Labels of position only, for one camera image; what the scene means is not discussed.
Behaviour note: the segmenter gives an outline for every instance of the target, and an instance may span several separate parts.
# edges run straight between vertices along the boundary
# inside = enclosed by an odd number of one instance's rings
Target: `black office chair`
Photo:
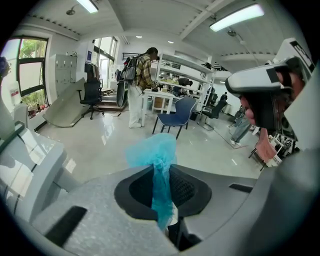
[[[105,115],[105,112],[100,109],[96,104],[102,101],[102,92],[101,92],[101,83],[99,81],[94,82],[85,82],[84,83],[84,99],[81,99],[80,92],[82,90],[77,90],[79,93],[80,103],[84,105],[90,105],[89,109],[84,112],[81,117],[84,117],[85,114],[91,112],[90,119],[92,120],[92,116],[94,112],[101,112],[102,115]]]
[[[204,129],[206,129],[207,131],[212,131],[214,130],[215,128],[212,127],[211,125],[207,124],[206,123],[206,120],[207,118],[215,118],[215,119],[218,119],[219,118],[219,113],[221,112],[221,110],[224,108],[224,106],[227,105],[227,102],[225,100],[220,100],[218,102],[218,104],[212,109],[211,112],[209,111],[202,111],[201,114],[205,115],[206,118],[204,120],[204,123],[200,123],[200,121],[197,122],[198,125],[200,125],[201,127],[203,127]]]

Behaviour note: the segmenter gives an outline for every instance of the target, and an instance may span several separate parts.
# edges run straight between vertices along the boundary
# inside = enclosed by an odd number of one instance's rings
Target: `white ceiling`
[[[228,29],[210,30],[214,16],[219,20],[253,3],[259,3],[265,15],[233,25],[240,37],[229,36]],[[77,4],[76,0],[45,0],[29,16],[66,27],[81,39],[142,35],[142,40],[174,41],[214,56],[233,71],[272,59],[285,38],[301,38],[300,44],[306,46],[301,31],[276,0],[98,0],[99,11],[91,14]],[[67,15],[74,5],[75,14]]]

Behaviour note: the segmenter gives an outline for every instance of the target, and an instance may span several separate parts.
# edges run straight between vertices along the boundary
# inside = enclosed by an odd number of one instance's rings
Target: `ceiling light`
[[[210,26],[210,29],[217,32],[219,30],[222,30],[226,27],[229,27],[233,24],[243,22],[245,20],[249,20],[252,18],[260,17],[264,15],[264,10],[260,7],[259,4],[253,4],[249,7],[243,8],[241,10],[238,10],[227,17],[224,17],[223,19],[220,19],[216,23],[212,24]]]
[[[91,0],[77,0],[89,13],[96,13],[99,9]]]

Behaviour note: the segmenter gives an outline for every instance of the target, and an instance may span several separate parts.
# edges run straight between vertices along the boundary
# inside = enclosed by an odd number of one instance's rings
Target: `glossy white floor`
[[[128,111],[122,112],[119,117],[107,112],[104,117],[101,113],[94,113],[93,120],[87,114],[72,128],[47,124],[39,133],[64,144],[68,155],[64,165],[83,183],[128,168],[125,149],[150,137],[155,120],[156,114],[149,112],[145,127],[129,129]],[[214,119],[212,123],[216,127],[213,131],[206,131],[192,120],[188,130],[181,130],[176,144],[178,164],[209,173],[257,178],[262,165],[254,158],[248,159],[248,156],[258,138],[250,131],[243,138],[248,146],[233,149],[228,143],[230,123],[223,118]],[[172,127],[170,133],[176,135],[178,129]],[[155,133],[160,130],[161,124],[158,123]]]

